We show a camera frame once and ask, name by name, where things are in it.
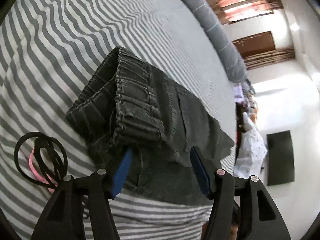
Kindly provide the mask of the pile of clothes on bench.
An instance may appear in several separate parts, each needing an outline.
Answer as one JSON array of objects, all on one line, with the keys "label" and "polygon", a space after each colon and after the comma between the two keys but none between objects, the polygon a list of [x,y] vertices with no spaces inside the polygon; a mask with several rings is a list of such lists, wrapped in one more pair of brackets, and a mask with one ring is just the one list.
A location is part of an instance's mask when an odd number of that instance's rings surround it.
[{"label": "pile of clothes on bench", "polygon": [[233,86],[234,99],[242,113],[246,112],[247,116],[255,124],[258,117],[258,104],[255,100],[255,90],[249,81],[246,79],[243,83],[237,83]]}]

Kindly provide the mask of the brown wooden door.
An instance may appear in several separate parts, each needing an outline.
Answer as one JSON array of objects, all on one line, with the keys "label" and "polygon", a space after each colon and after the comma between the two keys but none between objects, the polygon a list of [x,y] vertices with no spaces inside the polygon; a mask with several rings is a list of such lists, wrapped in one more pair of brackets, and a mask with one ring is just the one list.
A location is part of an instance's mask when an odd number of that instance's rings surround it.
[{"label": "brown wooden door", "polygon": [[276,49],[271,31],[234,40],[233,44],[243,58]]}]

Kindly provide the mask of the grey rolled duvet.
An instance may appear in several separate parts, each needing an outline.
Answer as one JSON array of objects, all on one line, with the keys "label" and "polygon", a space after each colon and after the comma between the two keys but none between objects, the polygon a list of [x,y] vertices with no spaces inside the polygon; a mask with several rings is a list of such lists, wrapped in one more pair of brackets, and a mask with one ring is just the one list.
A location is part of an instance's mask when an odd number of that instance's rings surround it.
[{"label": "grey rolled duvet", "polygon": [[206,0],[181,0],[193,13],[222,62],[229,81],[243,83],[247,79],[245,62]]}]

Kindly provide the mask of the black denim pants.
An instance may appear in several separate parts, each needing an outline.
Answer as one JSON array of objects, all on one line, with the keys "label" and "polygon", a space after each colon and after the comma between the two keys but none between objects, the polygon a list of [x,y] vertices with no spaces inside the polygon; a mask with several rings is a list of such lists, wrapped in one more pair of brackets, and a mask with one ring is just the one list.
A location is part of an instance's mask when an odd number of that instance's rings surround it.
[{"label": "black denim pants", "polygon": [[195,95],[123,47],[104,59],[66,119],[97,167],[133,150],[125,189],[177,205],[210,204],[191,166],[191,148],[200,149],[213,173],[234,144]]}]

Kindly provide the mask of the black wall television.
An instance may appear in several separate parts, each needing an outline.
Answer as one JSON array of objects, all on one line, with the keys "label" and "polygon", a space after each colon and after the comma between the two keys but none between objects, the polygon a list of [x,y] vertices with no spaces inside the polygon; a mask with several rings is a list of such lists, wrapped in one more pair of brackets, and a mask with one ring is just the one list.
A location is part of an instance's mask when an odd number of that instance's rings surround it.
[{"label": "black wall television", "polygon": [[281,185],[295,181],[295,163],[290,131],[267,135],[267,185]]}]

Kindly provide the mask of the grey white striped bed sheet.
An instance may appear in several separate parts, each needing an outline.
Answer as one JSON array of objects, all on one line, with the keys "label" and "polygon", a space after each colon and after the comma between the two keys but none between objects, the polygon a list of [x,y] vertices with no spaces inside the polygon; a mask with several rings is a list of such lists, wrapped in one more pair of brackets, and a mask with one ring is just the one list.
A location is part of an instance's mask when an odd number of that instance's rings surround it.
[{"label": "grey white striped bed sheet", "polygon": [[69,173],[90,175],[86,144],[65,116],[116,46],[192,92],[235,139],[232,85],[181,0],[17,0],[1,25],[1,209],[22,239],[31,237],[50,193],[17,171],[16,142],[32,131],[55,137]]}]

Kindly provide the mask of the white patterned cloth cover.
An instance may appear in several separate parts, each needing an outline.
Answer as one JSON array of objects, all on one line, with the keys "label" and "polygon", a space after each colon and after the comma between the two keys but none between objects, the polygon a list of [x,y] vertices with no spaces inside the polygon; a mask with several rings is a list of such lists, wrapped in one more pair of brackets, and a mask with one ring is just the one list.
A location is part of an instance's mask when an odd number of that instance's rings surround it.
[{"label": "white patterned cloth cover", "polygon": [[267,148],[263,137],[247,113],[244,112],[242,116],[245,132],[242,133],[233,175],[238,178],[248,179],[252,175],[260,176],[261,168],[267,155]]}]

